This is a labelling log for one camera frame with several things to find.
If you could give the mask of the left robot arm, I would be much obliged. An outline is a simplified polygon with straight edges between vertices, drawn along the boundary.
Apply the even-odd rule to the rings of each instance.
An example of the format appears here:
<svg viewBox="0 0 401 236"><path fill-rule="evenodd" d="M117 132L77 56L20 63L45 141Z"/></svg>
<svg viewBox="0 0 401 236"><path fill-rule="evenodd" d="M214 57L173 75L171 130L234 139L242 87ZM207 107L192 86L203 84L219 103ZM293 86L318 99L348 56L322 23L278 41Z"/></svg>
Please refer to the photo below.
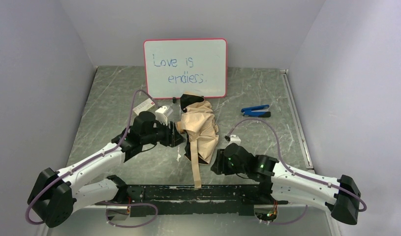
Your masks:
<svg viewBox="0 0 401 236"><path fill-rule="evenodd" d="M174 122L162 123L155 114L141 112L128 120L122 133L93 155L57 171L43 170L27 200L25 218L30 224L38 224L30 218L30 212L34 211L41 219L40 224L53 228L95 203L122 203L127 198L128 185L119 177L109 176L94 184L90 181L142 153L145 145L174 148L184 141Z"/></svg>

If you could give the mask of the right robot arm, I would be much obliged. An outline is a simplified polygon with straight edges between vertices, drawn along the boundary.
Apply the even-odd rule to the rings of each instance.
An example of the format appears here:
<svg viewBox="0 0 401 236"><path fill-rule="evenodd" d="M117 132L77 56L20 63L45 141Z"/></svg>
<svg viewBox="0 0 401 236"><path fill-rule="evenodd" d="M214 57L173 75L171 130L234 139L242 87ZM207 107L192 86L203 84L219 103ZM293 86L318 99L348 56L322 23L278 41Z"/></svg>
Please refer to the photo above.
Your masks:
<svg viewBox="0 0 401 236"><path fill-rule="evenodd" d="M232 143L217 151L211 171L217 175L244 174L259 183L258 195L271 201L288 201L330 213L339 222L356 225L361 192L354 179L309 173L267 155L253 155Z"/></svg>

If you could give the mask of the beige and black umbrella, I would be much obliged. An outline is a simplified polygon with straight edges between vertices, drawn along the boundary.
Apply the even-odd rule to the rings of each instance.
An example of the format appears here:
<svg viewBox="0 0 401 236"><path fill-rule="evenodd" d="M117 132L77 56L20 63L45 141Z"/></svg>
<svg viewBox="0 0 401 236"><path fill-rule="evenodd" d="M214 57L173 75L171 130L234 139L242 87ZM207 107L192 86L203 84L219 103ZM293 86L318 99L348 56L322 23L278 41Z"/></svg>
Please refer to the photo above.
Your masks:
<svg viewBox="0 0 401 236"><path fill-rule="evenodd" d="M184 93L180 97L181 119L177 130L186 133L185 156L191 161L194 188L202 186L200 165L208 165L218 144L218 125L215 121L212 105L204 97L193 93Z"/></svg>

